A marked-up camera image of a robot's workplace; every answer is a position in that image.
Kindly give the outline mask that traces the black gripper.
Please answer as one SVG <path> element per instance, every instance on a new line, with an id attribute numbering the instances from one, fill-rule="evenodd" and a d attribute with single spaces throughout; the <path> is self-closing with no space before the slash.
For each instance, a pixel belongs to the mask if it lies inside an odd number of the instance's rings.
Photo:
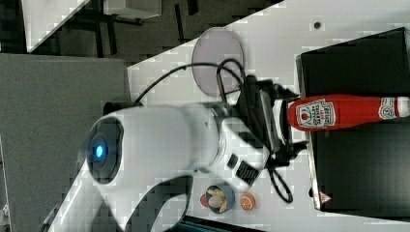
<path id="1" fill-rule="evenodd" d="M 268 167 L 288 166 L 307 147 L 306 142 L 291 141 L 290 124 L 286 119 L 289 115 L 287 104 L 299 98 L 297 94 L 272 80 L 258 80 L 254 75 L 246 76 L 241 85 L 236 109 L 251 133 L 270 152 Z M 277 100 L 282 101 L 278 114 L 282 138 L 279 138 L 276 129 L 274 106 Z"/>

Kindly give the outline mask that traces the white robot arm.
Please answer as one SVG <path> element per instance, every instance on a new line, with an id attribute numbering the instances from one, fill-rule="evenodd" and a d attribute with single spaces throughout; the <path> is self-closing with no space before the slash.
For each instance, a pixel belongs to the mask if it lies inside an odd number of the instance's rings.
<path id="1" fill-rule="evenodd" d="M 297 94 L 249 75 L 239 99 L 182 105 L 127 106 L 102 116 L 78 151 L 77 172 L 41 232 L 91 232 L 106 205 L 121 232 L 166 231 L 186 214 L 159 215 L 175 197 L 190 197 L 196 172 L 249 190 L 267 163 L 286 150 L 278 138 L 275 101 Z"/>

